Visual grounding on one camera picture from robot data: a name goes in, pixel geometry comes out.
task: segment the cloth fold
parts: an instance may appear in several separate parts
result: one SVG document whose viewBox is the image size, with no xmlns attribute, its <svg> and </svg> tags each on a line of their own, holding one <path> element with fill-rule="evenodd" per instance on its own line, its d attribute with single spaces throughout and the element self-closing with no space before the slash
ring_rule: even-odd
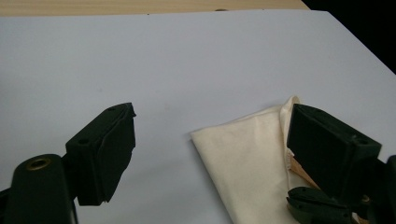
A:
<svg viewBox="0 0 396 224">
<path fill-rule="evenodd" d="M 298 223 L 286 201 L 289 189 L 307 186 L 289 171 L 286 141 L 296 103 L 292 96 L 284 105 L 191 134 L 234 224 Z"/>
</svg>

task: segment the white paper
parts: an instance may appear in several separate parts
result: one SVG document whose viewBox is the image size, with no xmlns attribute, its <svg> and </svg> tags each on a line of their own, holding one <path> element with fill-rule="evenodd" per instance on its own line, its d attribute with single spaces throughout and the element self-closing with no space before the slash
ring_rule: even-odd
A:
<svg viewBox="0 0 396 224">
<path fill-rule="evenodd" d="M 396 76 L 327 12 L 0 18 L 0 189 L 132 102 L 136 149 L 80 223 L 231 223 L 189 133 L 296 94 L 396 154 Z"/>
</svg>

